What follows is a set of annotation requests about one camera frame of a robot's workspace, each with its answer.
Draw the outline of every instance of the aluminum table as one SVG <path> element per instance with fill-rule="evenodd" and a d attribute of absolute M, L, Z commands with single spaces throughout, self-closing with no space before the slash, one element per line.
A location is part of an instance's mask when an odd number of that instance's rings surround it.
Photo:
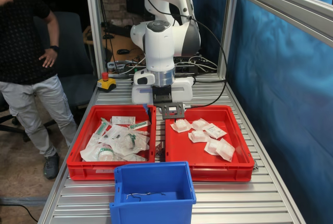
<path fill-rule="evenodd" d="M 200 80 L 219 79 L 216 74 L 203 75 L 199 78 Z M 212 102 L 221 93 L 222 87 L 222 83 L 195 84 L 191 103 Z M 110 93 L 95 91 L 76 137 L 93 105 L 131 104 L 131 92 L 130 80 L 117 80 L 117 88 Z M 225 104 L 233 109 L 259 169 L 253 171 L 250 182 L 194 182 L 197 204 L 193 206 L 191 223 L 305 223 L 229 85 L 216 104 Z M 163 147 L 165 125 L 159 113 L 156 135 L 156 145 Z M 66 159 L 38 223 L 111 223 L 109 203 L 113 202 L 114 181 L 73 181 L 68 174 Z M 156 160 L 163 162 L 161 157 L 156 157 Z"/>

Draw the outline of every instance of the black shoe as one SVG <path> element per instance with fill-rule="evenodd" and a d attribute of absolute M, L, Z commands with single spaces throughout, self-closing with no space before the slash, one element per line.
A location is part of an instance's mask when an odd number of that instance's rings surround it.
<path fill-rule="evenodd" d="M 44 176 L 47 179 L 54 179 L 59 172 L 59 155 L 56 153 L 53 156 L 46 157 L 46 163 L 44 165 Z"/>

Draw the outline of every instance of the red button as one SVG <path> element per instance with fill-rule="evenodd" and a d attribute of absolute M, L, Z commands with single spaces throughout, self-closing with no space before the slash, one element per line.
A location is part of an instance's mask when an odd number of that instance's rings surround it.
<path fill-rule="evenodd" d="M 104 81 L 109 80 L 109 73 L 107 73 L 107 72 L 102 72 L 102 80 L 104 80 Z"/>

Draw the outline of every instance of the floor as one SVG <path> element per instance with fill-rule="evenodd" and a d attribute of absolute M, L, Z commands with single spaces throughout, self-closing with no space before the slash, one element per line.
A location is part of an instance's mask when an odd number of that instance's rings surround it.
<path fill-rule="evenodd" d="M 36 104 L 43 123 L 50 121 L 51 117 L 38 99 Z M 8 111 L 0 112 L 0 117 L 8 114 Z M 5 125 L 15 127 L 11 120 Z M 58 150 L 62 164 L 68 147 L 57 125 L 49 129 L 52 131 L 49 136 L 50 141 Z M 0 131 L 0 202 L 3 198 L 9 201 L 32 201 L 33 203 L 27 204 L 26 207 L 35 219 L 39 219 L 44 202 L 55 181 L 55 179 L 47 180 L 43 176 L 44 162 L 44 157 L 39 155 L 33 143 L 23 142 L 21 134 Z M 0 206 L 0 217 L 1 224 L 36 223 L 23 207 Z"/>

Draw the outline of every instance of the person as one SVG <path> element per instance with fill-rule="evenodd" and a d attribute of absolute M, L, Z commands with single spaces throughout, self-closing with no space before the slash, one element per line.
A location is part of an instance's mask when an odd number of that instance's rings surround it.
<path fill-rule="evenodd" d="M 47 23 L 50 48 L 44 50 L 33 17 Z M 69 146 L 76 123 L 54 70 L 59 52 L 58 21 L 42 0 L 0 0 L 0 91 L 25 132 L 44 155 L 44 175 L 59 171 L 59 155 L 38 114 L 35 96 L 57 122 Z"/>

